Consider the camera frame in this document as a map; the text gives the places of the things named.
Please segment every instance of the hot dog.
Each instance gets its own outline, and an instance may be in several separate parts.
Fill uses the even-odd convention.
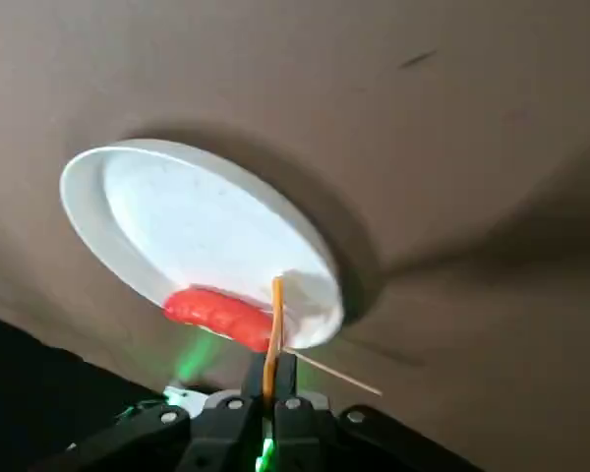
[[[268,349],[271,318],[249,303],[213,290],[190,287],[173,293],[164,303],[164,315],[229,336],[252,351]]]

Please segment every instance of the beige surface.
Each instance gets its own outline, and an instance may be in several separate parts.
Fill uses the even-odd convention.
[[[0,317],[160,387],[197,334],[58,199],[129,136],[257,171],[346,255],[373,307],[311,355],[385,397],[310,386],[491,471],[590,470],[590,1],[1,0]],[[235,385],[214,343],[198,374]]]

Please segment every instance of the green led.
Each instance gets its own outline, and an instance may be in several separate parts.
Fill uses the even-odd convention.
[[[297,389],[313,390],[316,386],[315,369],[303,362],[297,363]]]
[[[166,403],[172,406],[179,406],[184,398],[177,393],[168,393],[168,398],[166,399]]]
[[[263,443],[263,455],[256,459],[256,472],[265,472],[268,469],[271,456],[273,454],[273,440],[265,439]]]

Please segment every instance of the white plate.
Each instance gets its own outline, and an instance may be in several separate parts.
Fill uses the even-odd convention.
[[[94,254],[156,305],[194,284],[269,310],[271,280],[283,274],[290,347],[321,344],[341,326],[320,234],[271,186],[217,155],[159,140],[97,147],[66,165],[61,200]]]

